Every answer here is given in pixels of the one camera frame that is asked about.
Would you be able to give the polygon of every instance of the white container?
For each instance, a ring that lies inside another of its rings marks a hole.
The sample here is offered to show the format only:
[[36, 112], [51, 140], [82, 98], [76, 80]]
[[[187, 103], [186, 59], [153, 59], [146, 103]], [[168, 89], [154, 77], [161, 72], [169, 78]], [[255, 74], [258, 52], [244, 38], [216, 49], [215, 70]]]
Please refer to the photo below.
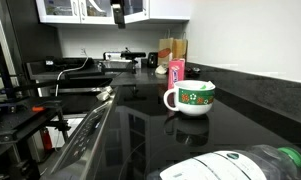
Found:
[[297, 167], [301, 155], [292, 148], [268, 145], [234, 151], [216, 151], [169, 167], [160, 173], [163, 180], [301, 180]]

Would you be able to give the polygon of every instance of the backsplash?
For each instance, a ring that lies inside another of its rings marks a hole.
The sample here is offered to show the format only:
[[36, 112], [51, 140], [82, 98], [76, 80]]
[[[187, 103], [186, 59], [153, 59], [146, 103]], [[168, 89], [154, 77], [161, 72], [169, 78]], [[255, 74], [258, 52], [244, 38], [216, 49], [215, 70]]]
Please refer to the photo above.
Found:
[[200, 67], [199, 79], [301, 123], [301, 83], [195, 63], [187, 66]]
[[157, 52], [159, 39], [167, 36], [182, 36], [182, 24], [150, 24], [118, 29], [115, 27], [62, 27], [59, 38], [64, 57], [83, 57], [81, 48], [85, 48], [88, 56], [102, 58], [104, 52], [124, 51], [128, 47], [132, 52]]

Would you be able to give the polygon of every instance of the green bottle cap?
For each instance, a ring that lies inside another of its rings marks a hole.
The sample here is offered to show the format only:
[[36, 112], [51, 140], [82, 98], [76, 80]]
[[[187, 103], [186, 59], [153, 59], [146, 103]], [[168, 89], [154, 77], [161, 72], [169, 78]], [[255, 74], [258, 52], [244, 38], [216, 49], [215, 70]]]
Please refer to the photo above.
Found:
[[290, 147], [278, 148], [279, 151], [287, 154], [297, 167], [301, 167], [301, 154]]

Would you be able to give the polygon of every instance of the white cabinet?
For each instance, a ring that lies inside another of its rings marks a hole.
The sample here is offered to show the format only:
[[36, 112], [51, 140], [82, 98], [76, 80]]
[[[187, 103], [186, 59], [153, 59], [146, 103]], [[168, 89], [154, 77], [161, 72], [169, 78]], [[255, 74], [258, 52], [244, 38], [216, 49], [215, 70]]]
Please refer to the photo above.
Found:
[[77, 0], [37, 0], [40, 22], [80, 23]]
[[40, 22], [114, 24], [110, 0], [36, 0]]
[[110, 0], [79, 0], [82, 24], [114, 24]]
[[124, 0], [124, 20], [126, 24], [149, 19], [150, 0]]
[[190, 20], [193, 0], [148, 0], [150, 19]]
[[[42, 23], [114, 24], [110, 0], [36, 0]], [[123, 0], [125, 23], [189, 20], [190, 0]]]

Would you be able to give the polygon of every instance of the stainless steel appliance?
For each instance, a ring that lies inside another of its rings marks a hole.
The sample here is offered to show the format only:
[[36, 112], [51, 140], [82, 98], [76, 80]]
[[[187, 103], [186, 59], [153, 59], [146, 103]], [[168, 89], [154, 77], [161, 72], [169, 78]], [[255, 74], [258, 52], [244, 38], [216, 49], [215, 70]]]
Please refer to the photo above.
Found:
[[[107, 87], [104, 92], [111, 92]], [[93, 179], [91, 167], [98, 166], [100, 157], [96, 158], [99, 146], [103, 144], [100, 134], [106, 128], [106, 120], [114, 113], [114, 103], [117, 98], [116, 89], [106, 102], [98, 101], [85, 116], [68, 142], [61, 148], [51, 162], [43, 180], [50, 179]]]

